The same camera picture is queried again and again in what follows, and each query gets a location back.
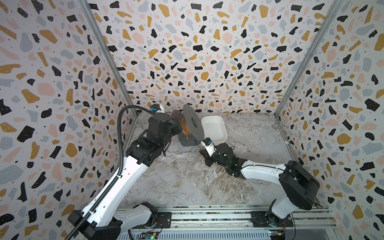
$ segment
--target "white bowl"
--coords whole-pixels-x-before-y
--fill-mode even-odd
[[[204,129],[204,137],[210,138],[215,145],[224,143],[228,138],[224,120],[218,115],[205,116],[201,119]]]

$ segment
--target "terrazzo pattern wall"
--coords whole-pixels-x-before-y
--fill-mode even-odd
[[[118,166],[125,101],[76,1],[0,7],[0,238],[63,239]]]
[[[332,0],[90,0],[134,104],[274,112]]]
[[[384,239],[384,1],[346,1],[278,117],[344,239]]]

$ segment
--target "floor panel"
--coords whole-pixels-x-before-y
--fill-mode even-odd
[[[210,115],[199,114],[199,117]],[[275,124],[267,114],[212,114],[224,119],[229,146],[236,156],[251,161],[280,164],[290,156]],[[147,113],[141,113],[132,139],[148,127]],[[229,176],[223,167],[207,167],[199,146],[184,147],[173,137],[166,156],[158,157],[135,182],[120,206],[144,201],[154,205],[270,204],[284,195],[277,184]]]

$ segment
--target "wire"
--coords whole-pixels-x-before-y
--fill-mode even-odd
[[[293,214],[291,214],[291,215],[292,215],[293,225],[295,227],[295,235],[293,236],[293,239],[291,239],[291,240],[294,240],[296,237],[296,224],[295,224],[295,218],[293,217]]]
[[[130,239],[130,240],[133,240],[132,233],[131,233],[131,230],[130,230],[130,229],[128,229],[128,235],[129,235],[129,239]]]
[[[163,230],[163,221],[162,221],[161,219],[159,219],[159,220],[160,220],[160,222],[161,222],[161,229],[160,229],[160,232],[159,232],[158,234],[160,234],[161,231]]]
[[[79,228],[91,216],[91,213],[93,213],[96,210],[96,208],[98,207],[100,202],[107,195],[107,193],[113,187],[113,185],[117,182],[117,180],[119,179],[119,176],[122,173],[122,168],[123,168],[123,164],[124,164],[124,146],[123,146],[122,137],[121,137],[121,118],[122,118],[122,115],[124,114],[125,110],[128,110],[129,108],[137,108],[137,109],[143,110],[143,111],[145,111],[145,112],[147,112],[147,113],[149,113],[151,115],[155,114],[154,112],[152,112],[149,109],[146,109],[146,108],[144,108],[142,106],[136,106],[136,105],[127,105],[127,106],[123,107],[120,110],[119,115],[118,115],[118,122],[117,122],[119,154],[120,154],[120,156],[119,156],[120,157],[120,164],[119,164],[118,172],[117,172],[116,176],[113,178],[113,180],[111,181],[111,183],[106,187],[105,191],[103,191],[103,193],[100,195],[100,197],[92,205],[91,209],[85,214],[85,216],[80,220],[80,222],[67,235],[65,240],[71,239],[74,236],[74,234],[78,232]]]
[[[157,222],[157,220],[156,220],[155,228],[154,228],[154,229],[151,229],[151,230],[149,230],[149,231],[147,231],[146,233],[149,233],[149,232],[154,231],[154,230],[157,228],[157,226],[158,226],[158,222]]]
[[[283,221],[283,222],[284,222],[284,227],[282,229],[280,229],[280,231],[278,231],[278,232],[281,232],[282,230],[284,230],[284,233],[285,233],[286,225],[285,225],[285,221]]]
[[[242,168],[240,169],[240,171],[243,170],[243,169],[246,168],[246,167],[252,167],[252,166],[270,167],[270,168],[273,168],[273,169],[279,169],[279,170],[281,170],[281,171],[284,171],[283,169],[280,169],[280,168],[277,168],[277,167],[265,166],[265,165],[260,165],[260,164],[252,164],[252,165],[244,166],[244,167],[242,167]]]

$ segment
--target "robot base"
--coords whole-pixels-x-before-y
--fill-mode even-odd
[[[170,221],[172,220],[172,213],[171,212],[159,212],[157,213],[157,220],[161,220],[157,222],[156,229],[162,229],[162,228],[170,228]],[[134,227],[133,229],[143,229],[146,228],[144,225],[139,225]]]
[[[251,222],[253,227],[267,227],[269,226],[268,219],[266,217],[267,211],[252,211],[251,212]],[[275,222],[276,227],[284,227],[284,221],[286,227],[293,227],[293,222],[291,215],[289,214],[284,219],[278,219]]]

